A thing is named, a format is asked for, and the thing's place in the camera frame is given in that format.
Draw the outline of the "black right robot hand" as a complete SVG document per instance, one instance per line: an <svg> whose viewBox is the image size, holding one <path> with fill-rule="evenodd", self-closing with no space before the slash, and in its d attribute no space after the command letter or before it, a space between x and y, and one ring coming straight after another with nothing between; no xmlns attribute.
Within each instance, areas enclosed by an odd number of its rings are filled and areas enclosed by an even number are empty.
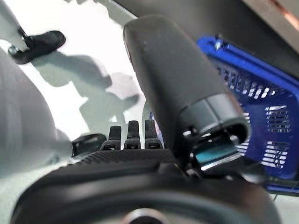
<svg viewBox="0 0 299 224"><path fill-rule="evenodd" d="M147 144L61 167L20 196L13 224L278 224L263 166L240 155L250 126L217 70L173 22L151 15L123 39L155 120Z"/></svg>

